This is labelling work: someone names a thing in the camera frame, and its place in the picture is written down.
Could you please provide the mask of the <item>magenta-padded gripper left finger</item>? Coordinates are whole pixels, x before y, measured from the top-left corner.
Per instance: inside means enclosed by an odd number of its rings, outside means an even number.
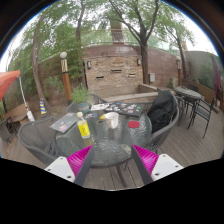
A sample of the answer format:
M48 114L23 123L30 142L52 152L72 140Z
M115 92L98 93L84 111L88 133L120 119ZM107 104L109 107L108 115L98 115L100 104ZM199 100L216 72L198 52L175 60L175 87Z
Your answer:
M85 147L69 157L58 157L46 171L65 180L82 186L85 182L95 151L92 145Z

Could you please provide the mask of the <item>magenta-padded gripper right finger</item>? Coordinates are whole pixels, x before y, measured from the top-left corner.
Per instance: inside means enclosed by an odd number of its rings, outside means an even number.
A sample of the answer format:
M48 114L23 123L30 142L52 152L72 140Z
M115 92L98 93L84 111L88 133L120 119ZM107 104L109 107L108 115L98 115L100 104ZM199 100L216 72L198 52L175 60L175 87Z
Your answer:
M145 185L183 169L167 154L156 154L150 150L133 145L131 155Z

